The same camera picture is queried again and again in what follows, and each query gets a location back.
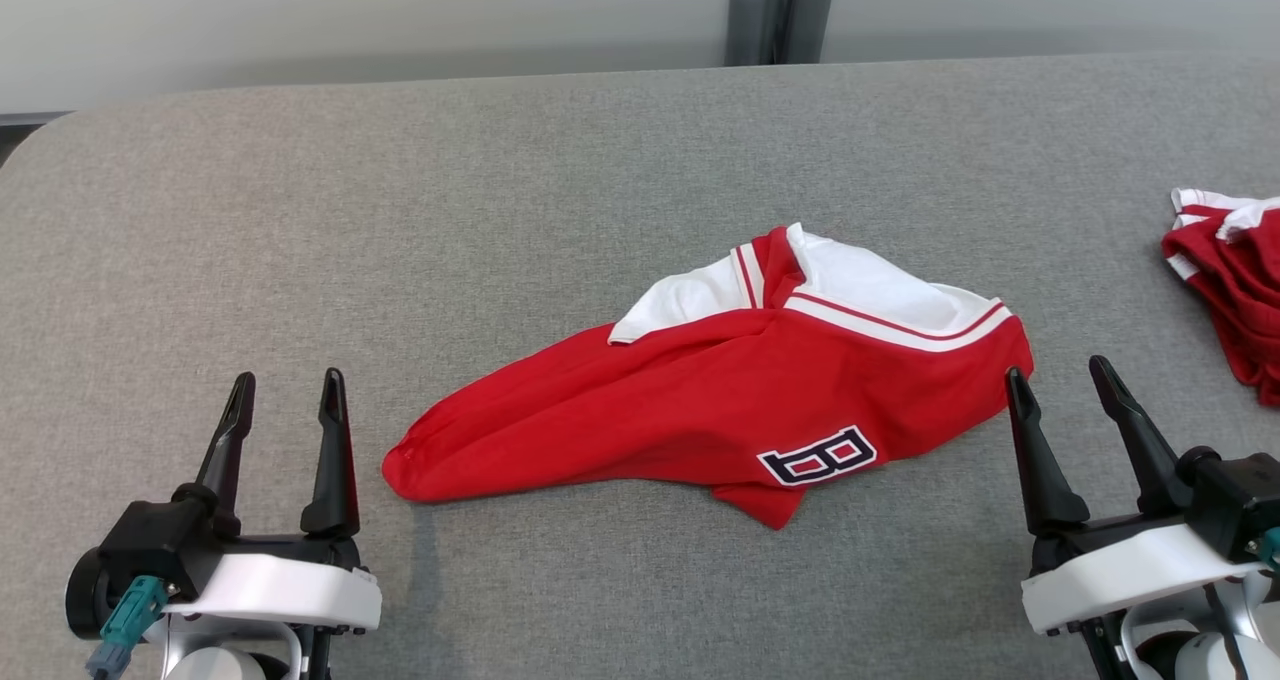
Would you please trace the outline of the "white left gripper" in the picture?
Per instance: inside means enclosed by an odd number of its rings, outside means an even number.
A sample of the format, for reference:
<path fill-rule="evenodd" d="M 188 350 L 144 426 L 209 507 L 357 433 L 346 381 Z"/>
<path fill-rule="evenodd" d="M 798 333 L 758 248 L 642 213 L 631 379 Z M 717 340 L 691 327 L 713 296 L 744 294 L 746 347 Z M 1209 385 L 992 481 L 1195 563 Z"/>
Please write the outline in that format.
<path fill-rule="evenodd" d="M 253 421 L 256 378 L 236 378 L 195 483 L 219 537 L 238 537 L 241 460 Z M 346 379 L 325 371 L 317 411 L 323 429 L 311 502 L 301 530 L 314 538 L 256 537 L 225 549 L 192 601 L 173 598 L 166 615 L 376 630 L 383 593 L 351 537 L 360 530 L 358 490 Z"/>

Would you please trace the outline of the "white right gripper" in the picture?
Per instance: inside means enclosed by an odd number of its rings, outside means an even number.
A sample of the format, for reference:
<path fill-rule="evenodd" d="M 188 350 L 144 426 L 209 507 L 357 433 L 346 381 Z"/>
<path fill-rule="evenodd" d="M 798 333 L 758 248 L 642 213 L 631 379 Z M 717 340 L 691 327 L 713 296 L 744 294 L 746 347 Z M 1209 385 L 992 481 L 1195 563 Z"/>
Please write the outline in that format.
<path fill-rule="evenodd" d="M 1091 356 L 1088 369 L 1105 414 L 1120 432 L 1139 487 L 1138 510 L 1148 517 L 1180 514 L 1178 457 L 1164 434 L 1105 356 Z M 1027 530 L 1034 537 L 1030 576 L 1021 583 L 1021 604 L 1034 633 L 1050 635 L 1139 607 L 1161 616 L 1175 597 L 1224 583 L 1239 593 L 1224 599 L 1229 627 L 1244 636 L 1261 634 L 1261 562 L 1229 560 L 1174 519 L 1129 516 L 1087 525 L 1091 512 L 1044 438 L 1041 405 L 1025 374 L 1010 368 L 1005 388 Z"/>

